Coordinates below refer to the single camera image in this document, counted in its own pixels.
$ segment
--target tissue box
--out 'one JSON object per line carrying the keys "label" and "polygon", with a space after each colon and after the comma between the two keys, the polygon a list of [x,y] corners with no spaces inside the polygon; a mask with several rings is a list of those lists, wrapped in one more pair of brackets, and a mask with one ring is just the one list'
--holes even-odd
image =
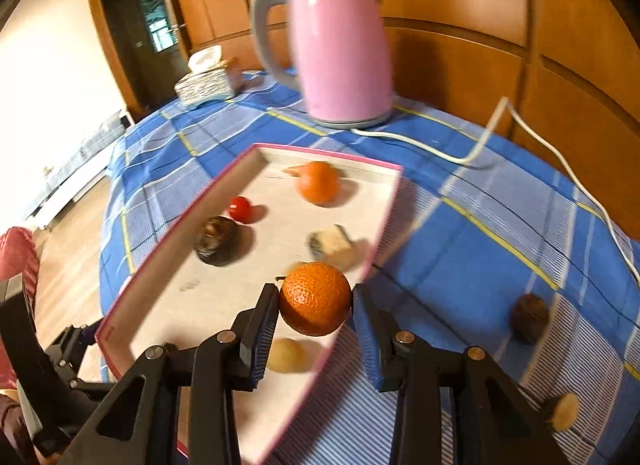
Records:
{"label": "tissue box", "polygon": [[175,84],[175,92],[186,108],[213,100],[235,97],[242,86],[242,74],[235,58],[222,60],[210,70],[188,73]]}

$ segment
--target door frame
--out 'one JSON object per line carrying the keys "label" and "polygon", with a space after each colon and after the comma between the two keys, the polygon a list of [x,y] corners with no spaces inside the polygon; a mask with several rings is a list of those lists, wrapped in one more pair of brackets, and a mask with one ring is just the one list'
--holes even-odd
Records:
{"label": "door frame", "polygon": [[113,73],[113,77],[120,89],[120,93],[122,93],[129,113],[131,113],[135,121],[139,121],[144,115],[144,109],[133,91],[127,73],[118,56],[118,51],[107,23],[107,17],[104,13],[102,0],[89,0],[89,8],[91,10],[91,16],[94,19],[95,31],[98,33],[98,40],[100,41],[104,56],[107,58],[109,68],[111,68],[111,73]]}

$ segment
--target small stone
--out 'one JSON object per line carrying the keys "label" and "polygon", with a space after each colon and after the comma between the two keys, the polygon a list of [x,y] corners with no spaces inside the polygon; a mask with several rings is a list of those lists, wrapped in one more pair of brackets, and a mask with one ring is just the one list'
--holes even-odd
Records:
{"label": "small stone", "polygon": [[511,310],[511,330],[514,336],[526,344],[538,342],[549,324],[549,309],[541,297],[526,293]]}

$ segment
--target red cherry tomato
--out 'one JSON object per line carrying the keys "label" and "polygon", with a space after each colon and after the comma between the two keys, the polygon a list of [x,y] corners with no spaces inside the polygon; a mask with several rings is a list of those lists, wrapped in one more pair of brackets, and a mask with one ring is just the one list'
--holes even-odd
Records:
{"label": "red cherry tomato", "polygon": [[229,216],[241,223],[251,223],[251,202],[244,196],[236,196],[231,200]]}

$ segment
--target dark brown object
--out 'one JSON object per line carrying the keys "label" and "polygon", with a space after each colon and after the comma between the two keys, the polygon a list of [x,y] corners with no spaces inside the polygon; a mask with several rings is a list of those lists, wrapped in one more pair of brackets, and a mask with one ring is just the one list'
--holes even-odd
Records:
{"label": "dark brown object", "polygon": [[25,465],[39,465],[20,404],[6,395],[0,395],[0,431],[4,432]]}
{"label": "dark brown object", "polygon": [[526,344],[535,344],[549,324],[549,309],[534,293],[526,293],[511,310],[511,329],[514,336]]}
{"label": "dark brown object", "polygon": [[207,265],[222,267],[235,257],[239,234],[233,220],[223,216],[209,218],[196,239],[196,254]]}

